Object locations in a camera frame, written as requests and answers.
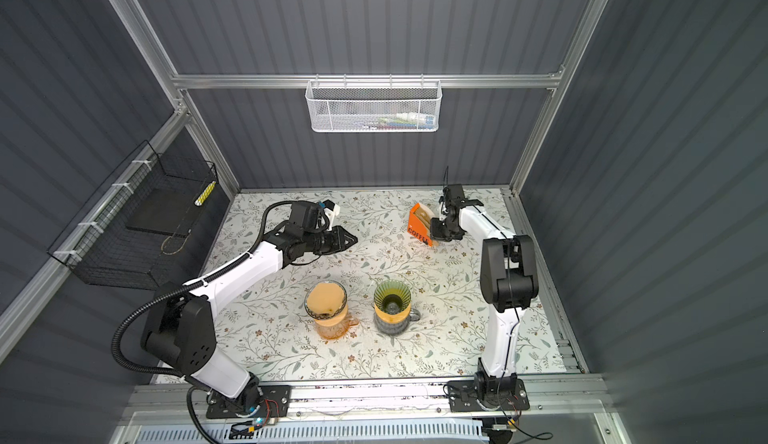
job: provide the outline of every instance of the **glass mug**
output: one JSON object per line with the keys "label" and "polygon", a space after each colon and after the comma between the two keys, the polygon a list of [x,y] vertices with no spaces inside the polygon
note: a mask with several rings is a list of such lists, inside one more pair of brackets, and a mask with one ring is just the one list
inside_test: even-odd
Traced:
{"label": "glass mug", "polygon": [[304,298],[304,310],[315,321],[315,329],[323,339],[339,339],[351,326],[360,324],[350,314],[346,289],[333,280],[312,286]]}

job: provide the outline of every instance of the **white mesh basket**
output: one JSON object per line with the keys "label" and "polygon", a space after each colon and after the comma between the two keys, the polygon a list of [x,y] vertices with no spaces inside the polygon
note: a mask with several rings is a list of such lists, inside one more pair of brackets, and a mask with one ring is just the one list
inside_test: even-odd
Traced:
{"label": "white mesh basket", "polygon": [[437,131],[440,81],[340,82],[306,84],[306,104],[316,132]]}

